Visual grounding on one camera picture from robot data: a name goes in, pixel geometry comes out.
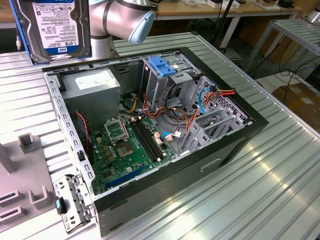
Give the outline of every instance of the green motherboard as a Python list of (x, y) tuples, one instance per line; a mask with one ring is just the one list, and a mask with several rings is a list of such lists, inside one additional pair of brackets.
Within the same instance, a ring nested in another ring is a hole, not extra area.
[[(149, 118), (143, 118), (141, 123), (149, 132), (154, 143), (156, 138), (154, 132), (157, 130)], [(122, 184), (123, 182), (147, 171), (152, 170), (175, 158), (173, 152), (165, 143), (157, 148), (164, 153), (160, 161), (154, 161), (147, 154), (141, 141), (139, 141), (132, 126), (125, 122), (125, 129), (128, 138), (112, 144), (105, 128), (94, 131), (90, 134), (93, 143), (93, 162), (91, 163), (95, 173), (92, 188), (95, 195), (102, 194), (108, 189)], [(108, 127), (112, 137), (121, 134), (119, 125), (112, 124)]]

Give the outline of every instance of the pcie slot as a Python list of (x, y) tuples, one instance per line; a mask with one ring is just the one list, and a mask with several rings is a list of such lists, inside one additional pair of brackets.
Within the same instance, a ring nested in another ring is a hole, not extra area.
[(158, 158), (163, 159), (164, 156), (159, 150), (157, 144), (146, 130), (145, 126), (141, 122), (134, 122), (131, 124), (136, 137), (141, 142), (143, 148), (151, 158), (152, 162), (156, 162)]
[(114, 181), (111, 181), (111, 182), (109, 182), (109, 183), (106, 183), (104, 186), (105, 186), (105, 188), (107, 189), (107, 188), (111, 188), (111, 187), (113, 187), (113, 186), (115, 186), (115, 185), (117, 185), (117, 184), (120, 184), (120, 183), (123, 183), (124, 181), (126, 181), (126, 180), (129, 180), (129, 179), (131, 179), (131, 178), (133, 178), (133, 177), (135, 177), (135, 176), (138, 176), (140, 173), (141, 173), (141, 171), (143, 170), (143, 168), (145, 167), (146, 165), (144, 165), (144, 166), (141, 166), (141, 167), (139, 167), (137, 170), (135, 170), (135, 171), (133, 171), (133, 172), (130, 172), (130, 173), (128, 173), (127, 175), (124, 175), (124, 176), (122, 176), (122, 177), (120, 177), (120, 178), (118, 178), (118, 179), (116, 179), (116, 180), (114, 180)]

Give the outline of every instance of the slotted aluminum surface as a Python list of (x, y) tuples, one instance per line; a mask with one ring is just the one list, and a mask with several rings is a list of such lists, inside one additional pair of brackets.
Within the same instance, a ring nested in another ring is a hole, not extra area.
[[(200, 36), (154, 36), (141, 45), (121, 40), (115, 46), (122, 56), (189, 47), (269, 125), (231, 163), (103, 239), (316, 239), (320, 233), (320, 142), (316, 132)], [(0, 142), (27, 132), (40, 135), (55, 181), (73, 168), (40, 67), (26, 67), (27, 62), (25, 53), (0, 55)], [(66, 235), (55, 209), (3, 232), (0, 239), (51, 236), (100, 239), (93, 222)]]
[(273, 27), (303, 47), (320, 55), (320, 26), (304, 19), (276, 20)]

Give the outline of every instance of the hard drive label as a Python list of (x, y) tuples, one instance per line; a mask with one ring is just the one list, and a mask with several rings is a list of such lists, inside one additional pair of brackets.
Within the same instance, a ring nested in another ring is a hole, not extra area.
[(71, 17), (74, 0), (32, 3), (43, 48), (50, 54), (74, 52), (79, 45), (77, 23)]
[(89, 76), (77, 77), (75, 79), (75, 83), (80, 90), (83, 90), (106, 84), (114, 85), (116, 83), (116, 80), (110, 75), (108, 71), (103, 71)]

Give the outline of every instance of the cardboard box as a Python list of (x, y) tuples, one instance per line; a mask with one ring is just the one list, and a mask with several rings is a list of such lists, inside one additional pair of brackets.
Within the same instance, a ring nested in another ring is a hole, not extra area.
[[(228, 6), (229, 0), (223, 0), (222, 2), (222, 9), (226, 9)], [(238, 3), (237, 1), (233, 1), (231, 8), (232, 9), (238, 9), (240, 7), (240, 3)]]
[(257, 4), (260, 4), (261, 6), (264, 6), (264, 7), (272, 7), (272, 6), (276, 5), (274, 0), (255, 0), (255, 2)]
[[(287, 86), (274, 90), (272, 95), (283, 102)], [(285, 99), (285, 105), (320, 133), (320, 92), (303, 83), (291, 84)]]

